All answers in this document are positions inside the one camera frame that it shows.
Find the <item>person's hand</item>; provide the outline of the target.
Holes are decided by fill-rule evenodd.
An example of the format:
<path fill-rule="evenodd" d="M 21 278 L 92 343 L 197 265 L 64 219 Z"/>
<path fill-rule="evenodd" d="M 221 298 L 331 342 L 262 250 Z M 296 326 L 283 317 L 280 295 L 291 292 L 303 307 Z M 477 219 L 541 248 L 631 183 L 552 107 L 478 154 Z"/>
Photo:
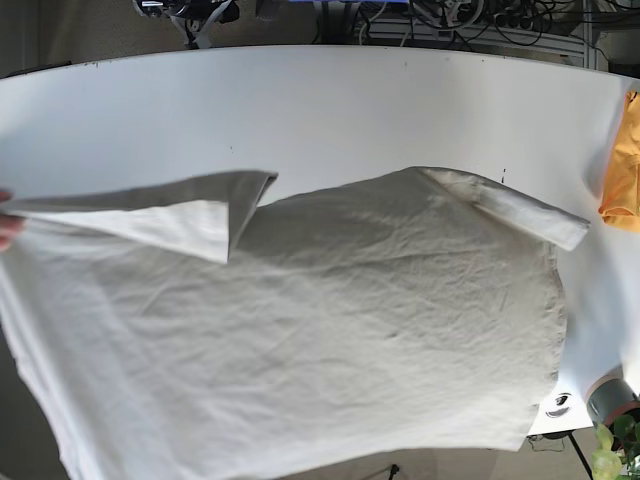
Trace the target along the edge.
<path fill-rule="evenodd" d="M 15 238 L 24 231 L 25 224 L 26 219 L 21 216 L 0 214 L 0 249 L 2 252 L 11 247 Z"/>

